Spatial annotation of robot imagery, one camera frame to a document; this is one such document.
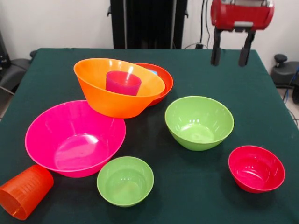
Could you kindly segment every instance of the lime green bowl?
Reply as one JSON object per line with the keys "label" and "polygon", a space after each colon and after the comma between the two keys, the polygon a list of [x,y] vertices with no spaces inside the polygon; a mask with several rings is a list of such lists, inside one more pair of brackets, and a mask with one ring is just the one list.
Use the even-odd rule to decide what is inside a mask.
{"label": "lime green bowl", "polygon": [[175,140],[192,151],[204,151],[220,144],[234,128],[231,112],[218,101],[190,96],[172,102],[165,121]]}
{"label": "lime green bowl", "polygon": [[146,198],[154,185],[150,166],[141,159],[124,156],[108,162],[99,172],[97,186],[106,201],[130,207]]}

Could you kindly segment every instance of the cup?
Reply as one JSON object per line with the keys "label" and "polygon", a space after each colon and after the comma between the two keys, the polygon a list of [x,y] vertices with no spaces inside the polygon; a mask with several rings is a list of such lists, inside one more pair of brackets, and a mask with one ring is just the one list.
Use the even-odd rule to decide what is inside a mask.
{"label": "cup", "polygon": [[0,205],[13,217],[25,220],[53,184],[47,169],[33,165],[0,186]]}
{"label": "cup", "polygon": [[106,76],[106,90],[119,94],[136,96],[141,79],[125,71],[110,71]]}

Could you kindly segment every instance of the table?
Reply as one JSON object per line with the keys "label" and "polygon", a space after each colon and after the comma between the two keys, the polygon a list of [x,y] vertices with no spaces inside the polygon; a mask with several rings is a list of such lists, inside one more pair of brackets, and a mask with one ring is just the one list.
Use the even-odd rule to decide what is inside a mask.
{"label": "table", "polygon": [[[24,146],[33,119],[54,105],[84,99],[72,69],[75,62],[108,57],[154,63],[173,75],[174,87],[161,103],[125,120],[127,135],[114,156],[136,156],[152,167],[154,188],[143,202],[119,208],[99,195],[97,175],[72,179],[53,173],[54,187],[24,223],[298,223],[298,129],[258,54],[251,52],[245,68],[237,65],[239,54],[224,50],[220,65],[213,67],[209,50],[38,50],[0,122],[0,184],[34,164]],[[167,130],[166,107],[190,95],[214,98],[234,116],[231,135],[211,150],[186,150]],[[286,179],[276,191],[254,195],[235,184],[228,170],[228,155],[247,144],[263,146],[283,162]],[[0,220],[3,224],[19,223],[2,208]]]}

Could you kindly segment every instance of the bowl rim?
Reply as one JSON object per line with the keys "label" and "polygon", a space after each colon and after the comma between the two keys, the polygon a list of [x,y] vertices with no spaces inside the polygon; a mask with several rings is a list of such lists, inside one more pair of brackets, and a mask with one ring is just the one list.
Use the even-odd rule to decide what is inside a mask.
{"label": "bowl rim", "polygon": [[120,142],[120,145],[117,147],[116,151],[115,151],[113,154],[111,154],[111,155],[110,155],[109,157],[107,157],[105,160],[103,160],[103,161],[101,161],[101,162],[99,162],[99,163],[97,163],[97,164],[95,164],[95,165],[93,165],[93,166],[90,166],[90,167],[87,167],[87,168],[83,168],[83,169],[60,170],[60,169],[55,169],[55,168],[47,167],[47,166],[41,164],[40,162],[38,162],[36,159],[33,158],[33,156],[31,155],[31,153],[29,152],[28,147],[27,147],[27,138],[28,138],[29,130],[30,130],[31,126],[34,124],[34,122],[35,122],[37,119],[39,119],[43,114],[45,114],[46,112],[48,112],[48,111],[54,109],[55,107],[62,106],[62,105],[65,105],[65,104],[69,104],[69,103],[81,103],[81,102],[86,102],[86,103],[88,104],[87,100],[73,100],[73,101],[67,101],[67,102],[64,102],[64,103],[55,105],[55,106],[53,106],[53,107],[50,107],[49,109],[45,110],[45,111],[42,112],[40,115],[38,115],[38,116],[31,122],[30,126],[28,127],[28,129],[27,129],[27,131],[26,131],[26,135],[25,135],[25,148],[26,148],[26,152],[27,152],[27,154],[29,155],[29,157],[30,157],[35,163],[37,163],[38,165],[40,165],[40,166],[42,166],[42,167],[44,167],[44,168],[46,168],[46,169],[49,169],[49,170],[52,170],[52,171],[55,171],[55,172],[59,172],[59,173],[73,173],[73,172],[80,172],[80,171],[89,170],[89,169],[91,169],[91,168],[94,168],[94,167],[96,167],[96,166],[102,164],[102,163],[106,163],[107,161],[109,161],[109,160],[111,159],[111,157],[112,157],[115,153],[117,153],[117,151],[118,151],[118,150],[120,149],[120,147],[122,146],[122,144],[123,144],[123,142],[124,142],[124,140],[125,140],[125,138],[126,138],[126,133],[127,133],[126,123],[125,123],[124,119],[122,119],[122,118],[114,118],[114,119],[120,119],[121,122],[122,122],[123,125],[124,125],[124,128],[125,128],[124,137],[123,137],[122,141]]}
{"label": "bowl rim", "polygon": [[165,85],[165,82],[163,81],[163,79],[160,77],[160,76],[157,76],[155,74],[151,74],[154,76],[157,76],[160,81],[162,82],[164,88],[162,91],[160,91],[158,94],[152,94],[152,95],[147,95],[147,96],[131,96],[131,95],[125,95],[125,94],[120,94],[120,93],[116,93],[116,92],[111,92],[111,91],[108,91],[104,88],[100,88],[98,86],[95,86],[91,83],[89,83],[88,81],[84,80],[81,76],[79,76],[77,73],[76,73],[76,67],[78,67],[78,64],[82,63],[83,61],[89,61],[89,60],[113,60],[113,61],[118,61],[118,62],[125,62],[125,63],[129,63],[129,64],[132,64],[132,65],[135,65],[135,66],[140,66],[138,64],[134,64],[134,63],[131,63],[131,62],[126,62],[126,61],[122,61],[122,60],[118,60],[118,59],[114,59],[114,58],[104,58],[104,57],[93,57],[93,58],[86,58],[86,59],[83,59],[83,60],[80,60],[78,62],[75,63],[74,67],[73,67],[73,70],[74,70],[74,73],[76,74],[77,78],[79,78],[82,82],[85,82],[86,84],[98,89],[98,90],[101,90],[101,91],[105,91],[105,92],[110,92],[110,93],[113,93],[113,94],[117,94],[117,95],[121,95],[121,96],[126,96],[126,97],[130,97],[130,98],[150,98],[150,97],[155,97],[155,96],[159,96],[166,88],[166,85]]}
{"label": "bowl rim", "polygon": [[170,74],[170,72],[169,71],[167,71],[165,68],[162,68],[162,67],[160,67],[160,66],[158,66],[158,65],[155,65],[155,64],[150,64],[150,63],[143,63],[143,62],[138,62],[138,63],[135,63],[136,65],[139,65],[139,66],[141,66],[141,67],[143,67],[142,65],[150,65],[150,66],[153,66],[153,67],[158,67],[158,68],[160,68],[160,69],[162,69],[166,74],[167,74],[167,77],[168,78],[170,78],[170,80],[171,80],[171,85],[169,86],[169,90],[168,91],[166,91],[164,94],[162,94],[162,95],[158,95],[158,97],[156,98],[156,99],[154,99],[154,100],[157,100],[157,99],[160,99],[160,98],[162,98],[162,97],[165,97],[171,90],[172,90],[172,88],[173,88],[173,78],[172,78],[172,76],[171,76],[171,74]]}
{"label": "bowl rim", "polygon": [[[177,101],[180,101],[180,100],[182,100],[182,99],[186,99],[186,98],[205,98],[205,99],[214,101],[214,102],[220,104],[222,107],[224,107],[224,108],[228,111],[228,113],[229,113],[229,115],[230,115],[230,117],[231,117],[231,119],[232,119],[232,121],[233,121],[233,122],[232,122],[232,127],[231,127],[231,129],[229,130],[229,132],[228,132],[224,137],[222,137],[221,139],[218,139],[218,140],[215,140],[215,141],[211,141],[211,142],[206,142],[206,143],[200,143],[200,142],[195,142],[195,141],[189,141],[189,140],[186,140],[186,139],[184,139],[184,138],[178,136],[178,135],[173,131],[173,129],[170,128],[170,126],[168,125],[167,120],[166,120],[166,114],[167,114],[167,111],[169,110],[169,108],[170,108],[170,106],[171,106],[172,104],[174,104],[174,103],[176,103]],[[222,103],[220,103],[219,101],[217,101],[217,100],[215,100],[215,99],[212,99],[212,98],[209,98],[209,97],[204,97],[204,96],[187,96],[187,97],[181,97],[181,98],[179,98],[179,99],[176,99],[176,100],[173,101],[171,104],[169,104],[169,106],[167,107],[167,109],[166,109],[166,111],[165,111],[165,114],[164,114],[164,119],[165,119],[165,122],[166,122],[167,127],[169,128],[169,130],[170,130],[175,136],[177,136],[177,137],[180,138],[180,139],[183,139],[184,141],[187,141],[187,142],[190,142],[190,143],[194,143],[194,144],[202,144],[202,145],[214,144],[214,143],[217,143],[217,142],[220,142],[220,141],[225,140],[225,139],[232,133],[232,131],[233,131],[233,129],[234,129],[234,126],[235,126],[235,120],[234,120],[233,114],[230,112],[230,110],[229,110],[225,105],[223,105]]]}
{"label": "bowl rim", "polygon": [[[231,168],[231,166],[230,166],[230,158],[231,158],[231,155],[232,155],[233,153],[236,152],[236,150],[240,150],[240,148],[244,148],[244,147],[254,147],[254,148],[258,148],[258,149],[260,149],[260,150],[262,150],[262,151],[266,151],[267,153],[269,153],[270,155],[272,155],[274,158],[277,159],[277,161],[279,162],[280,166],[282,167],[282,171],[283,171],[283,174],[284,174],[284,175],[283,175],[283,178],[282,178],[282,180],[281,180],[281,182],[280,182],[277,186],[275,186],[275,187],[273,187],[273,188],[269,188],[269,189],[259,189],[259,188],[251,187],[251,186],[249,186],[249,185],[243,183],[242,181],[240,181],[239,178],[237,178],[237,176],[234,174],[234,172],[232,171],[232,168]],[[228,157],[228,168],[229,168],[230,173],[231,173],[232,176],[234,177],[234,179],[238,180],[240,183],[242,183],[242,184],[243,184],[244,186],[246,186],[247,188],[250,188],[250,189],[252,189],[252,190],[256,190],[256,191],[259,191],[259,192],[268,192],[268,191],[275,190],[275,189],[279,188],[279,187],[283,184],[283,182],[285,181],[285,168],[284,168],[284,165],[282,164],[282,162],[280,161],[280,159],[279,159],[274,153],[272,153],[272,152],[270,152],[269,150],[267,150],[267,149],[265,149],[265,148],[263,148],[263,147],[260,147],[260,146],[245,145],[245,146],[239,146],[239,147],[235,148],[235,149],[229,154],[229,157]]]}
{"label": "bowl rim", "polygon": [[[111,163],[111,162],[113,162],[113,161],[115,161],[115,160],[121,160],[121,159],[124,159],[124,158],[132,158],[132,159],[141,161],[143,164],[145,164],[145,166],[147,166],[147,167],[149,168],[150,173],[151,173],[151,176],[152,176],[152,178],[153,178],[153,181],[152,181],[152,183],[151,183],[151,186],[150,186],[148,192],[147,192],[143,197],[141,197],[138,201],[136,201],[136,202],[134,202],[134,203],[130,203],[130,204],[120,204],[120,203],[115,203],[115,202],[113,202],[113,201],[107,199],[107,198],[101,193],[101,190],[100,190],[100,188],[99,188],[100,174],[101,174],[101,172],[103,172],[104,168],[107,167],[107,166],[109,165],[109,163]],[[151,190],[153,189],[154,182],[155,182],[154,172],[153,172],[153,170],[151,169],[151,167],[149,166],[148,163],[146,163],[144,160],[139,159],[139,158],[134,157],[134,156],[121,156],[121,157],[117,157],[117,158],[115,158],[115,159],[109,161],[109,162],[108,162],[107,164],[105,164],[105,165],[103,166],[103,168],[99,171],[98,176],[97,176],[97,189],[98,189],[100,195],[101,195],[106,201],[108,201],[109,203],[111,203],[111,204],[113,204],[113,205],[116,205],[116,206],[126,206],[126,207],[129,207],[129,206],[133,206],[133,205],[135,205],[135,204],[138,204],[139,202],[141,202],[142,200],[144,200],[144,199],[150,194]]]}

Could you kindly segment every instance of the plastic bowl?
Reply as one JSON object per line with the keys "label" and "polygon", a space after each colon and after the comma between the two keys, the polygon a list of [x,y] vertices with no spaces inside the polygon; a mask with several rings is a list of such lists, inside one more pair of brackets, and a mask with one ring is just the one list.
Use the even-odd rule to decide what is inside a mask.
{"label": "plastic bowl", "polygon": [[215,147],[234,128],[228,108],[214,99],[199,96],[172,102],[165,112],[165,121],[175,140],[192,151]]}
{"label": "plastic bowl", "polygon": [[236,183],[249,193],[275,190],[285,180],[282,162],[258,146],[241,146],[231,152],[228,167]]}
{"label": "plastic bowl", "polygon": [[157,103],[160,103],[160,101],[166,97],[166,95],[170,92],[170,90],[173,87],[173,79],[172,79],[171,74],[168,71],[166,71],[165,69],[163,69],[157,65],[154,65],[154,64],[147,64],[147,63],[136,63],[136,64],[138,64],[146,69],[153,70],[153,71],[157,72],[158,76],[164,81],[164,83],[165,83],[164,91],[161,92],[159,94],[159,96],[157,96],[157,98],[153,102],[150,103],[149,106],[153,106],[153,105],[156,105]]}
{"label": "plastic bowl", "polygon": [[[105,89],[109,71],[125,71],[141,79],[136,96],[123,95]],[[114,118],[132,118],[139,115],[165,89],[163,80],[139,65],[108,58],[91,58],[74,66],[82,91],[90,107]]]}
{"label": "plastic bowl", "polygon": [[125,135],[123,119],[97,113],[86,100],[79,100],[39,115],[27,130],[25,147],[42,167],[68,177],[85,177],[109,161]]}
{"label": "plastic bowl", "polygon": [[99,172],[100,194],[111,204],[130,207],[141,202],[154,185],[150,166],[141,159],[124,156],[111,160]]}

